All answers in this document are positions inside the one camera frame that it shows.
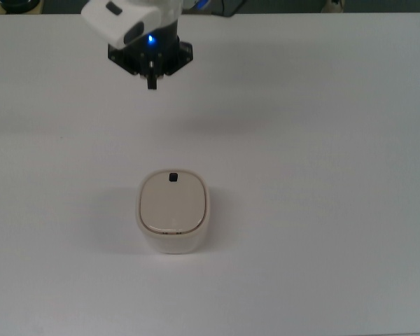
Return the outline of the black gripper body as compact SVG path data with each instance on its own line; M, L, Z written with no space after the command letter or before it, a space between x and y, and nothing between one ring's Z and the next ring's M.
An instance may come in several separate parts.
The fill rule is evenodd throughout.
M143 22L136 23L124 35L124 56L140 58L143 56L156 57L164 53L177 42L178 21L149 31Z

